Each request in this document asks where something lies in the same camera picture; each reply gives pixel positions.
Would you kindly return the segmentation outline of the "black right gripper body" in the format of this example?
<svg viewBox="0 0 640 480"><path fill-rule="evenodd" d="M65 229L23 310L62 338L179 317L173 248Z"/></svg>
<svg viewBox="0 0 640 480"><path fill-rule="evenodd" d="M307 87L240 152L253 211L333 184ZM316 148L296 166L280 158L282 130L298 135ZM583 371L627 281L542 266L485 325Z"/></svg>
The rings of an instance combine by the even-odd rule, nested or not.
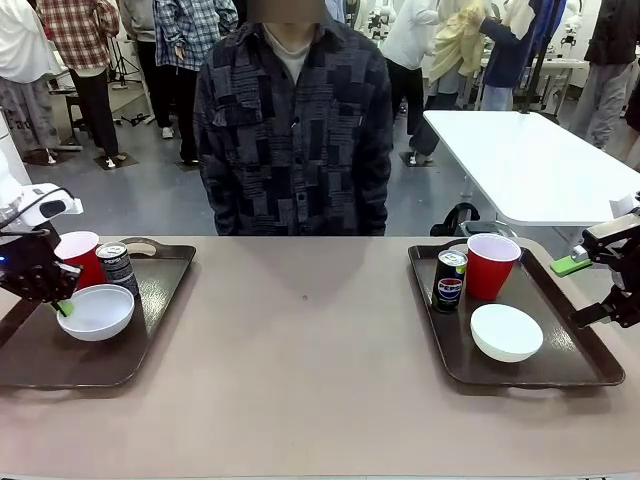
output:
<svg viewBox="0 0 640 480"><path fill-rule="evenodd" d="M639 322L639 212L594 225L582 233L592 263L606 265L613 286L600 303L614 309L611 321L622 328Z"/></svg>

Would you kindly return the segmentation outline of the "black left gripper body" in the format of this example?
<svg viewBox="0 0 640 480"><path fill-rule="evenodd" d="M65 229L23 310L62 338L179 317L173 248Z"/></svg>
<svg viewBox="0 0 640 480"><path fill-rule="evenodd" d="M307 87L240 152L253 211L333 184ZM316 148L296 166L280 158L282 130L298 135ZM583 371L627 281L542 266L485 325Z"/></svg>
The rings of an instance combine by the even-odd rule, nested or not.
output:
<svg viewBox="0 0 640 480"><path fill-rule="evenodd" d="M57 303L76 289L81 268L60 259L55 248L60 237L52 228L7 236L1 244L1 288L22 299Z"/></svg>

